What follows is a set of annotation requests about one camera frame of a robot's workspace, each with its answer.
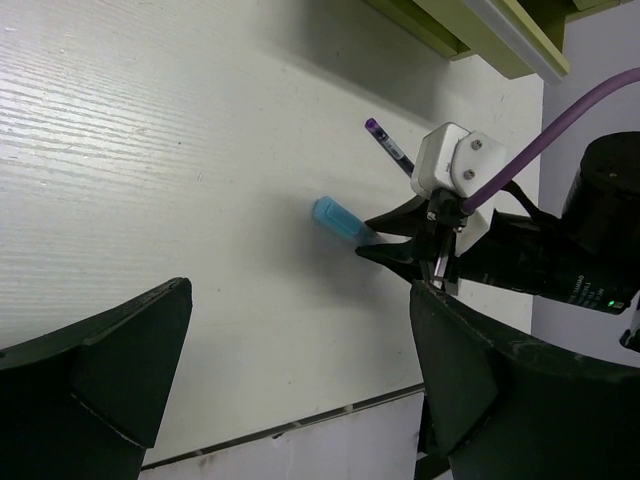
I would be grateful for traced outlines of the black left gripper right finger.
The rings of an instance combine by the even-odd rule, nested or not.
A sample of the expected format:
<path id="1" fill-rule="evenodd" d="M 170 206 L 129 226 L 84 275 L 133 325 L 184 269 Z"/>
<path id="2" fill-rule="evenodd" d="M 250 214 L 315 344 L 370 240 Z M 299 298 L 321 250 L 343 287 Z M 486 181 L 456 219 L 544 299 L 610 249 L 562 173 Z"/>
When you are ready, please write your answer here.
<path id="1" fill-rule="evenodd" d="M 541 341 L 423 283 L 410 321 L 457 479 L 635 479 L 639 371 Z"/>

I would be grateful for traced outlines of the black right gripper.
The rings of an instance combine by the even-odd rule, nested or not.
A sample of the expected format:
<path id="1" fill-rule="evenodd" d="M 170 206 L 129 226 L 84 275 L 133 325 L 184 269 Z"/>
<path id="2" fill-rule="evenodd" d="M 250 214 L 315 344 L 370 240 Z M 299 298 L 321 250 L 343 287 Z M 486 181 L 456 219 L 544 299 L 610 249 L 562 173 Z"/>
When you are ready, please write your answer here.
<path id="1" fill-rule="evenodd" d="M 408 283 L 427 281 L 451 295 L 461 280 L 563 302 L 565 286 L 556 272 L 561 252 L 556 243 L 558 219 L 538 209 L 519 187 L 504 187 L 527 214 L 496 211 L 489 231 L 465 253 L 456 255 L 461 236 L 436 220 L 433 206 L 454 197 L 442 190 L 434 202 L 415 196 L 399 207 L 368 219 L 375 232 L 415 235 L 419 229 L 419 261 L 413 241 L 361 245 L 355 253 L 381 265 Z"/>

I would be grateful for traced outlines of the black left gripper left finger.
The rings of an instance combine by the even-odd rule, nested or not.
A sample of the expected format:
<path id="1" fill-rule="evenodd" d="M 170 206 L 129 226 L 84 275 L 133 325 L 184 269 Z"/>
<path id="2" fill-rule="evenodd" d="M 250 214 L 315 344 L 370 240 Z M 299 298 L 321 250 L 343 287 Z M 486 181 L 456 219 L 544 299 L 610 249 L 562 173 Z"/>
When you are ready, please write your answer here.
<path id="1" fill-rule="evenodd" d="M 135 479 L 154 447 L 192 312 L 174 278 L 1 351 L 4 479 Z"/>

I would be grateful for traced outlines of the blue highlighter marker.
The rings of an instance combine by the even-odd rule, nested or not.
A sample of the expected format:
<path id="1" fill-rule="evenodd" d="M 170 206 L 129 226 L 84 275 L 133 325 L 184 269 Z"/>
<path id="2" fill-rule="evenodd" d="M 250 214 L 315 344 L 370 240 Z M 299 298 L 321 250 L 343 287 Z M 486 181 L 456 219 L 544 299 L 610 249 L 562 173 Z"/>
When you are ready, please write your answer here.
<path id="1" fill-rule="evenodd" d="M 362 220 L 329 196 L 321 197 L 315 202 L 311 216 L 318 225 L 355 246 L 382 241 Z"/>

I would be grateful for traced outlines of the purple gel pen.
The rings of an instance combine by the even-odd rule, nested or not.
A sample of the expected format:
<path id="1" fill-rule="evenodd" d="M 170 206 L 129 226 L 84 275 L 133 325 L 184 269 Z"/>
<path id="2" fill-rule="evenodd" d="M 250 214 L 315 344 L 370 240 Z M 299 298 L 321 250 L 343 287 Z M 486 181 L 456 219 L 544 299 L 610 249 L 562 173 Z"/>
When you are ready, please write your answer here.
<path id="1" fill-rule="evenodd" d="M 403 171 L 403 173 L 410 177 L 414 171 L 413 162 L 389 136 L 389 134 L 379 125 L 379 123 L 374 118 L 369 118 L 365 121 L 364 127 L 391 157 L 396 165 Z"/>

